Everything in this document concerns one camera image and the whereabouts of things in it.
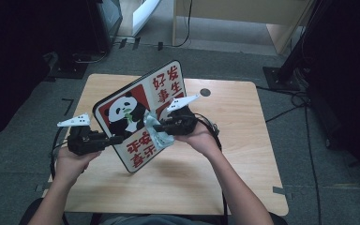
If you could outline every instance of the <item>wooden tabletop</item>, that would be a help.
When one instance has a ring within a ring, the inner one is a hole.
[[[89,113],[96,102],[136,80],[137,76],[93,74],[74,113]],[[266,208],[288,213],[277,163],[252,82],[185,79],[188,95],[211,91],[189,105],[217,123],[223,154]],[[91,129],[99,130],[91,118]],[[127,172],[107,147],[81,174],[67,198],[68,212],[222,215],[218,180],[208,160],[189,145],[176,142],[136,173]]]

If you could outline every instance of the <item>forearm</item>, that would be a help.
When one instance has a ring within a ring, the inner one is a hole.
[[[53,181],[48,193],[29,224],[61,224],[70,186]]]
[[[221,152],[207,156],[236,224],[273,224],[265,206],[245,184]]]

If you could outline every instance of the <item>rectangular panda board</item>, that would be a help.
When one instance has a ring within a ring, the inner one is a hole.
[[[157,120],[166,119],[170,101],[185,96],[181,66],[174,60],[95,104],[93,113],[104,133],[108,137],[124,138],[113,148],[130,173],[138,171],[162,151],[156,149],[145,128],[144,115],[155,113]]]

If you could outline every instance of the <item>hand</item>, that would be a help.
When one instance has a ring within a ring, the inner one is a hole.
[[[186,136],[175,136],[174,138],[177,141],[188,143],[206,157],[210,156],[212,153],[220,152],[215,139],[201,122],[197,123],[192,133]]]
[[[87,169],[89,162],[98,157],[101,152],[78,156],[63,147],[59,150],[54,181],[62,182],[69,188],[77,181],[78,177]]]

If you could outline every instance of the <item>panda illustration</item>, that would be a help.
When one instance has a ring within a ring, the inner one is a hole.
[[[144,114],[148,110],[134,98],[130,92],[117,99],[104,113],[110,122],[112,135],[127,139],[137,130],[144,128]]]

